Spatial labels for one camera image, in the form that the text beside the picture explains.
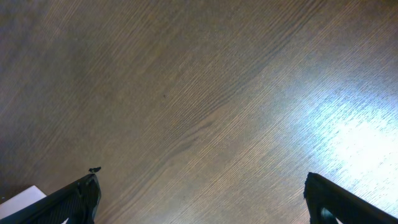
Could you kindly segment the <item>beige cardboard box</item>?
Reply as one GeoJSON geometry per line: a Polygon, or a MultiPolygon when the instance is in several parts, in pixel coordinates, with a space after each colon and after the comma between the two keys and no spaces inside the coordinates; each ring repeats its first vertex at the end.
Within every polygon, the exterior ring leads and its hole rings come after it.
{"type": "Polygon", "coordinates": [[[1,204],[1,223],[75,223],[57,205],[59,195],[46,195],[32,185],[1,204]]]}

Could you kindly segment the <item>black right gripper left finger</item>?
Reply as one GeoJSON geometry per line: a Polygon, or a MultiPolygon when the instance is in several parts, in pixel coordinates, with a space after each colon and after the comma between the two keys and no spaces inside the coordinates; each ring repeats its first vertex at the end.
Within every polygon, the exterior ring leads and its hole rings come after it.
{"type": "Polygon", "coordinates": [[[100,167],[90,168],[89,174],[6,216],[1,219],[1,224],[94,223],[101,199],[101,189],[96,176],[100,170],[100,167]]]}

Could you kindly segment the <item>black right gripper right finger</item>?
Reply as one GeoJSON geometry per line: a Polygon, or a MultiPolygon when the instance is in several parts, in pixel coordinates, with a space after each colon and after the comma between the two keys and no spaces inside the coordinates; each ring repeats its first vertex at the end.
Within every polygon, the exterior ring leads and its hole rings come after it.
{"type": "Polygon", "coordinates": [[[303,196],[310,214],[310,224],[397,223],[396,217],[317,173],[308,173],[303,196]]]}

